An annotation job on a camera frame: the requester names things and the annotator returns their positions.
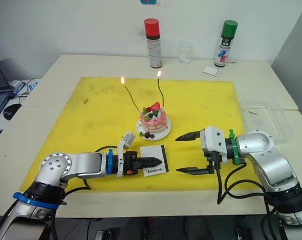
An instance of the candle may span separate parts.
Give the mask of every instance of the candle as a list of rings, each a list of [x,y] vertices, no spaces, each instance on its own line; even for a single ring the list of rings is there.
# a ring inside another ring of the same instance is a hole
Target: candle
[[[162,71],[158,71],[157,72],[157,87],[159,88],[159,91],[160,91],[160,93],[162,95],[162,106],[164,107],[164,96],[163,96],[163,93],[162,93],[162,91],[160,89],[160,76],[161,76],[161,74],[162,74]]]
[[[137,105],[135,104],[135,102],[134,102],[134,100],[133,100],[133,97],[132,97],[132,95],[131,95],[129,89],[128,89],[128,88],[126,87],[126,85],[125,85],[125,79],[124,79],[124,77],[121,77],[121,84],[123,85],[123,87],[125,87],[125,89],[127,90],[127,92],[129,93],[129,95],[130,95],[130,97],[131,97],[132,103],[134,104],[134,106],[136,107],[136,109],[138,110],[138,112],[141,114],[139,108],[137,107]]]

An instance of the clear plastic container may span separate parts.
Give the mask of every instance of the clear plastic container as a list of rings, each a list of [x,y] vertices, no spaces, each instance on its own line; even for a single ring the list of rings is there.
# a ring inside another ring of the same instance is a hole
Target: clear plastic container
[[[252,99],[252,96],[243,95],[239,96],[239,102],[246,132],[264,130],[273,137],[276,145],[287,142],[293,136],[283,110],[272,97]]]

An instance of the clear glass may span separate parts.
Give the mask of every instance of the clear glass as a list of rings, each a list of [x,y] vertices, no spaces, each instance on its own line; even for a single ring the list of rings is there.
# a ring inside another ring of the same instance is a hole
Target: clear glass
[[[178,46],[178,58],[181,64],[189,64],[192,58],[192,45],[189,41],[180,41]]]

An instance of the white wall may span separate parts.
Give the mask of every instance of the white wall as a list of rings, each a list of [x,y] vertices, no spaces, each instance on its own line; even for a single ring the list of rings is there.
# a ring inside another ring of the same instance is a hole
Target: white wall
[[[302,14],[272,64],[302,114]]]
[[[188,39],[212,59],[223,21],[239,23],[230,59],[273,62],[302,0],[0,0],[0,63],[9,79],[41,77],[61,54],[146,56],[143,20],[160,20],[164,57]]]

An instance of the cake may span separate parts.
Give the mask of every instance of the cake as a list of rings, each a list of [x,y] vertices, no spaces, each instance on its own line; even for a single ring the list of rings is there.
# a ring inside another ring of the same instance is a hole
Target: cake
[[[144,107],[140,114],[139,122],[142,126],[139,135],[146,139],[153,139],[158,133],[169,132],[167,117],[159,102],[154,103],[150,107]]]

